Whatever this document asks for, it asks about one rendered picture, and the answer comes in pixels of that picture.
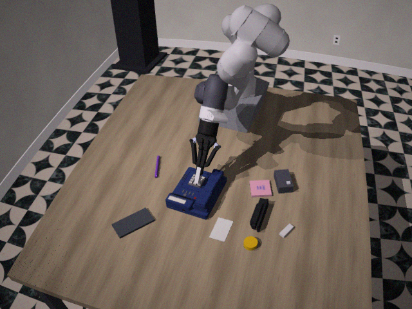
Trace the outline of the pink sticky note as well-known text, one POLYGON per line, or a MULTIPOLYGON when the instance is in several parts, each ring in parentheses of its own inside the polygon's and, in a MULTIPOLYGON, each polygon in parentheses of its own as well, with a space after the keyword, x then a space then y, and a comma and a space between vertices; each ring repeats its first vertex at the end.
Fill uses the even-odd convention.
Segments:
POLYGON ((251 197, 272 196, 269 180, 250 181, 251 197))

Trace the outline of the dark blue telephone handset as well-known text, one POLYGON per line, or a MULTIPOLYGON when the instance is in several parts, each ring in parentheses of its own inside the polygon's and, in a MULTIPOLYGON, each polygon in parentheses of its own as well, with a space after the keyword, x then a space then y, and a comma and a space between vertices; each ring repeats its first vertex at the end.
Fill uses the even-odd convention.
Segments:
POLYGON ((194 202, 194 206, 203 210, 207 209, 209 203, 212 200, 212 194, 215 191, 217 185, 221 183, 222 179, 223 171, 213 169, 211 175, 208 178, 208 182, 206 183, 205 187, 201 190, 196 201, 194 202))

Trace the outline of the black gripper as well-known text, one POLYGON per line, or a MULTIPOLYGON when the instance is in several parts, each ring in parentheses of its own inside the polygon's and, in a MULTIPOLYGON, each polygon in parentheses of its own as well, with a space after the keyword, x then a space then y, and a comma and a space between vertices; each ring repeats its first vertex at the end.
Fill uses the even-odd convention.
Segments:
POLYGON ((207 121, 200 119, 198 133, 196 137, 189 140, 191 143, 191 149, 192 149, 192 162, 193 164, 196 165, 196 172, 195 172, 196 176, 194 180, 195 183, 200 183, 204 167, 210 166, 212 159, 214 158, 217 150, 221 148, 221 146, 218 145, 217 140, 216 140, 218 126, 219 126, 219 123, 207 122, 207 121), (196 141, 199 145, 198 157, 197 157, 196 141), (209 149, 213 145, 214 145, 214 149, 212 150, 207 160, 209 149))

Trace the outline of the yellow short cylinder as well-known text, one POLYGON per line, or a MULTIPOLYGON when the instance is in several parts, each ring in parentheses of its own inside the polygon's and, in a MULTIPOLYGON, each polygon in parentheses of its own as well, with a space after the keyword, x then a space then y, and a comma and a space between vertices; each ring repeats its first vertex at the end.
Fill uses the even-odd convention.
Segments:
POLYGON ((258 246, 258 241, 255 237, 249 236, 244 239, 244 248, 247 250, 255 250, 258 246))

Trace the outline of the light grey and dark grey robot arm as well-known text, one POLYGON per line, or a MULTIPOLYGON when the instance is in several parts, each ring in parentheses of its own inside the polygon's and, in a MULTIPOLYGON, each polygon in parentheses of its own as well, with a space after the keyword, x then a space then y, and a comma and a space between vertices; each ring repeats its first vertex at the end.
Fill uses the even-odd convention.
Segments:
POLYGON ((240 98, 254 97, 257 48, 278 57, 289 46, 289 36, 279 26, 280 20, 278 7, 268 3, 255 9, 240 6, 223 19, 221 29, 232 45, 218 61, 218 75, 210 74, 196 86, 194 97, 202 104, 199 115, 202 120, 227 123, 224 109, 235 108, 240 98))

